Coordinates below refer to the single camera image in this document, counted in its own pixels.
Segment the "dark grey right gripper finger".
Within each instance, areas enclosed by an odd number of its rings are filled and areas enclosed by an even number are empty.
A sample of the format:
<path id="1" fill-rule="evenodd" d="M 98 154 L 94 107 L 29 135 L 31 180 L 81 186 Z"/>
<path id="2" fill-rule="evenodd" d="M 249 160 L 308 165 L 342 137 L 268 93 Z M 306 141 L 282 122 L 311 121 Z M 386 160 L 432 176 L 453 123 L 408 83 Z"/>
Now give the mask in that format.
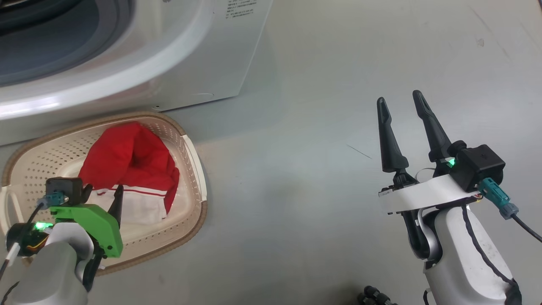
<path id="1" fill-rule="evenodd" d="M 407 172 L 409 162 L 396 141 L 391 127 L 392 117 L 383 97 L 377 99 L 377 122 L 382 172 L 394 174 L 393 187 L 416 185 L 418 181 Z"/>
<path id="2" fill-rule="evenodd" d="M 448 149 L 451 145 L 449 137 L 442 128 L 436 115 L 432 112 L 422 92 L 414 90 L 412 93 L 416 112 L 422 120 L 426 137 L 428 139 L 430 151 L 430 162 L 438 162 L 449 158 Z"/>

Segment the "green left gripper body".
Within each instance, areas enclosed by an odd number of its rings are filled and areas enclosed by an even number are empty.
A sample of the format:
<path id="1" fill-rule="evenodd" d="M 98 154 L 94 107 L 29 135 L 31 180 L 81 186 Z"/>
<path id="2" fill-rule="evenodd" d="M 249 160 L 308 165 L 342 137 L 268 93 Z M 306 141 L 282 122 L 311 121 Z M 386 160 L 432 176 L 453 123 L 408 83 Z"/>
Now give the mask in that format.
<path id="1" fill-rule="evenodd" d="M 56 220 L 67 219 L 79 224 L 103 249 L 108 258 L 119 258 L 123 251 L 120 226 L 116 218 L 94 204 L 52 206 Z"/>

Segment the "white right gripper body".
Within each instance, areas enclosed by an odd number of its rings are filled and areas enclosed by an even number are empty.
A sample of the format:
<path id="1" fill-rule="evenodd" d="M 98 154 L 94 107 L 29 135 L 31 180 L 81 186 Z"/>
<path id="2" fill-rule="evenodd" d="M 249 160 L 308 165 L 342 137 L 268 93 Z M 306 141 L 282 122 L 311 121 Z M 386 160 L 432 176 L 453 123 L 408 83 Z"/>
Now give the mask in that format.
<path id="1" fill-rule="evenodd" d="M 385 190 L 378 193 L 385 213 L 404 212 L 434 207 L 464 198 L 480 198 L 479 191 L 464 191 L 450 175 L 432 178 L 404 189 Z"/>

